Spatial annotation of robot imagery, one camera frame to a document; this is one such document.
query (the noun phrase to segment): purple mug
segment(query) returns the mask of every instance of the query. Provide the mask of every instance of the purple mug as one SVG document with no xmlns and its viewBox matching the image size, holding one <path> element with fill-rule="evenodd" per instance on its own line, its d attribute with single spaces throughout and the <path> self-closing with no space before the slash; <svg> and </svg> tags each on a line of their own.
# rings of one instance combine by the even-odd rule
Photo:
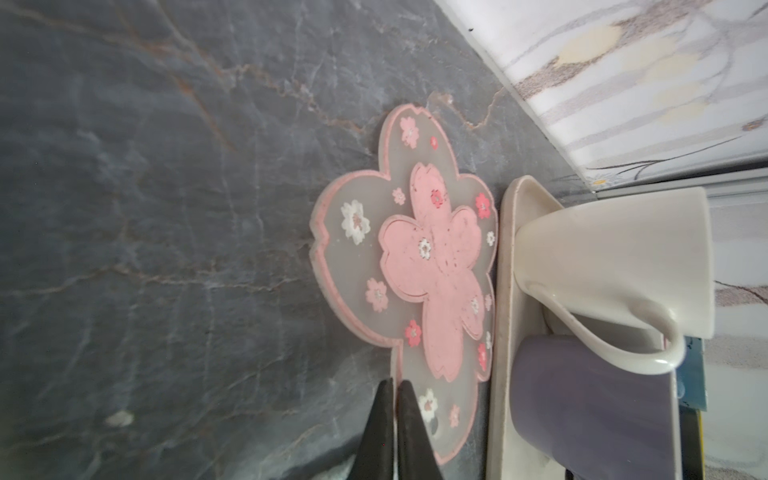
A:
<svg viewBox="0 0 768 480">
<path fill-rule="evenodd" d="M 619 369 L 575 336 L 529 336 L 512 363 L 512 423 L 586 480 L 673 480 L 680 455 L 671 377 Z"/>
</svg>

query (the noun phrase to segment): white flower print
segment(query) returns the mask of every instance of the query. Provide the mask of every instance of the white flower print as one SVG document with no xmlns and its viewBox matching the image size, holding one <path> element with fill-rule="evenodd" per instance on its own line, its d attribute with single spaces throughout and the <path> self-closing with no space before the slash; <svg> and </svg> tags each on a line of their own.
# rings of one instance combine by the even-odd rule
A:
<svg viewBox="0 0 768 480">
<path fill-rule="evenodd" d="M 346 237 L 352 237 L 355 245 L 360 245 L 366 233 L 371 231 L 370 221 L 362 214 L 362 204 L 357 200 L 352 200 L 351 205 L 344 203 L 341 213 L 344 216 L 341 227 L 346 231 Z"/>
<path fill-rule="evenodd" d="M 395 190 L 392 190 L 392 197 L 395 199 L 396 204 L 406 204 L 406 195 L 402 192 L 402 188 L 397 187 Z"/>
<path fill-rule="evenodd" d="M 435 418 L 437 410 L 437 399 L 432 389 L 427 389 L 426 395 L 419 397 L 419 410 L 422 411 L 424 423 L 430 423 Z"/>
<path fill-rule="evenodd" d="M 419 242 L 419 255 L 421 255 L 424 260 L 429 260 L 431 255 L 430 252 L 432 252 L 432 245 L 429 243 L 429 240 L 422 238 L 422 241 Z"/>
</svg>

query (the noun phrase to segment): beige tray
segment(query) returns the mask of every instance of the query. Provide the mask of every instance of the beige tray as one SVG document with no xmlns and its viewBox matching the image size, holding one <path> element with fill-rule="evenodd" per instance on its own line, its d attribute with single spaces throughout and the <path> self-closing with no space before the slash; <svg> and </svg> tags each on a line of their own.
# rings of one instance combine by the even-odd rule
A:
<svg viewBox="0 0 768 480">
<path fill-rule="evenodd" d="M 531 220 L 562 208 L 530 175 L 515 180 L 502 201 L 491 415 L 485 469 L 488 480 L 562 480 L 565 475 L 565 468 L 518 435 L 509 412 L 509 377 L 515 350 L 526 336 L 548 333 L 541 304 L 520 291 L 512 275 L 515 232 Z"/>
</svg>

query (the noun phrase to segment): pink flower-shaped coaster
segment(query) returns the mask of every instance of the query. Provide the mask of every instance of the pink flower-shaped coaster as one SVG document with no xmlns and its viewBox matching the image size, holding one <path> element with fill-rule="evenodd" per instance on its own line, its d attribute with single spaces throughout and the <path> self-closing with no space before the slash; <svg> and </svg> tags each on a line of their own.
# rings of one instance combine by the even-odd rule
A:
<svg viewBox="0 0 768 480">
<path fill-rule="evenodd" d="M 320 195 L 310 223 L 320 287 L 357 336 L 392 349 L 438 463 L 469 435 L 478 382 L 491 375 L 498 215 L 485 184 L 459 174 L 432 115 L 397 107 L 379 138 L 379 171 L 352 172 Z"/>
</svg>

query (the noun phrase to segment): gray marble countertop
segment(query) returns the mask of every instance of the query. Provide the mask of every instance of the gray marble countertop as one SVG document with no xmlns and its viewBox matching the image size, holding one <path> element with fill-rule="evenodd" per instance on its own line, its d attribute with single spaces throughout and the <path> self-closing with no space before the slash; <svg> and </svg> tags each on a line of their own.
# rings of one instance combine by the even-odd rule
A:
<svg viewBox="0 0 768 480">
<path fill-rule="evenodd" d="M 0 477 L 308 478 L 389 351 L 314 280 L 322 189 L 425 105 L 496 195 L 570 167 L 430 0 L 2 0 Z M 488 386 L 445 477 L 482 478 Z"/>
</svg>

